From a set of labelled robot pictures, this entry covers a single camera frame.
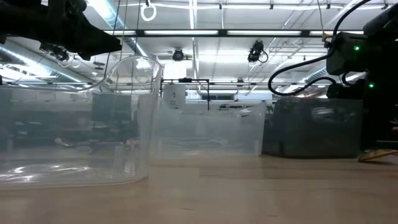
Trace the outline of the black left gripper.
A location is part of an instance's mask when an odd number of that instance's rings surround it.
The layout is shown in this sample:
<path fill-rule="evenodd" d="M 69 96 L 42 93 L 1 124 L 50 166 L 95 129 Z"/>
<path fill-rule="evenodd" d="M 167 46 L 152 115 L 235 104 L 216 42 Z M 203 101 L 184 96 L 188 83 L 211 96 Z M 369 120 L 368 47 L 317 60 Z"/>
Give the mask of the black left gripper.
<path fill-rule="evenodd" d="M 84 60 L 92 56 L 121 50 L 120 40 L 95 27 L 84 15 L 88 7 L 82 0 L 57 0 L 40 3 L 40 42 L 83 53 Z"/>

